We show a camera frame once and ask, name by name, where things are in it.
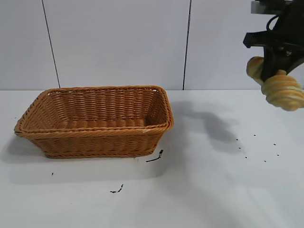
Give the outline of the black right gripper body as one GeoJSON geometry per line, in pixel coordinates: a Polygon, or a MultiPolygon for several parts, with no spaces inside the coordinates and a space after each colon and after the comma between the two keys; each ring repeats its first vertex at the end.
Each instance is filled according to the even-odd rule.
{"type": "Polygon", "coordinates": [[[254,0],[252,14],[273,17],[266,30],[246,33],[243,44],[247,48],[284,46],[288,55],[304,50],[304,2],[302,0],[254,0]]]}

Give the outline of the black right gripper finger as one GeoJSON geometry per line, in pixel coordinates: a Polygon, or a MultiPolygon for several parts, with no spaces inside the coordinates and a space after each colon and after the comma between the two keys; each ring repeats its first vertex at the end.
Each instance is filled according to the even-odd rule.
{"type": "Polygon", "coordinates": [[[291,55],[287,58],[286,73],[291,73],[294,69],[304,63],[304,54],[291,55]]]}
{"type": "Polygon", "coordinates": [[[261,79],[267,80],[277,74],[279,70],[286,72],[285,68],[285,47],[264,46],[264,60],[262,64],[261,79]]]}

